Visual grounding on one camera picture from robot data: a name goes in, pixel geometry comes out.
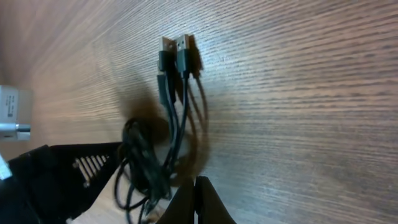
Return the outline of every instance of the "wooden table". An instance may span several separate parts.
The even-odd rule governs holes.
[[[3,0],[0,9],[4,81],[34,91],[24,150],[119,141],[126,118],[164,118],[159,38],[186,33],[203,64],[190,80],[191,171],[210,178],[237,223],[398,222],[394,1]],[[112,186],[76,223],[125,223]]]

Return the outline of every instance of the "black usb cable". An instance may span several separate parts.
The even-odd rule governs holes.
[[[161,165],[156,158],[150,129],[139,119],[130,119],[123,129],[122,144],[119,148],[121,165],[116,174],[114,197],[116,204],[126,211],[128,224],[132,224],[130,211],[142,206],[138,224],[141,223],[143,213],[152,211],[160,199],[171,199],[170,176],[174,173],[174,165],[185,131],[188,113],[188,79],[191,73],[192,56],[189,51],[188,35],[179,37],[176,41],[162,38],[159,50],[159,100],[164,106],[169,120],[170,149],[166,160]],[[183,84],[182,103],[183,112],[181,124],[174,107],[176,74],[180,74]],[[118,185],[122,175],[130,181],[126,204],[120,202]],[[130,205],[134,189],[145,197],[138,203]]]

